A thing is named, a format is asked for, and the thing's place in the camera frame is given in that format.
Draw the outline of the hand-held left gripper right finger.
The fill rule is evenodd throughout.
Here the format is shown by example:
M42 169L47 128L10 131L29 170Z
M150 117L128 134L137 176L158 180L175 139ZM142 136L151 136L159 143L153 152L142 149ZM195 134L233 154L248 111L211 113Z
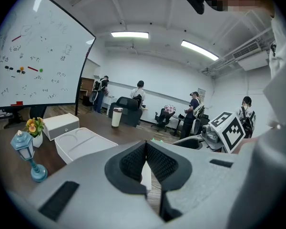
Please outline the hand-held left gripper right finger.
M151 229L227 229L250 165L239 154L195 150L148 141L146 160L161 184L160 213Z

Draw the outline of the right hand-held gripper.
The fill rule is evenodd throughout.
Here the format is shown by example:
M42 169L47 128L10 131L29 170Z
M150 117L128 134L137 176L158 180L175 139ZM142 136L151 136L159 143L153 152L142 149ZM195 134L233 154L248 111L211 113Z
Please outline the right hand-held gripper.
M244 139L245 131L235 113L222 112L203 126L201 137L212 151L220 149L222 152L232 153ZM199 150L203 147L203 142L187 137L173 142L173 145Z

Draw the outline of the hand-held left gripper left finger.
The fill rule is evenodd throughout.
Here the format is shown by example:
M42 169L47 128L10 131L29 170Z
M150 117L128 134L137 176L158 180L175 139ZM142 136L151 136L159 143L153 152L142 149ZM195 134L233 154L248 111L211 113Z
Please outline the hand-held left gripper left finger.
M37 229L158 229L164 220L133 178L144 163L145 142L115 146L69 163L28 199L16 193L11 199Z

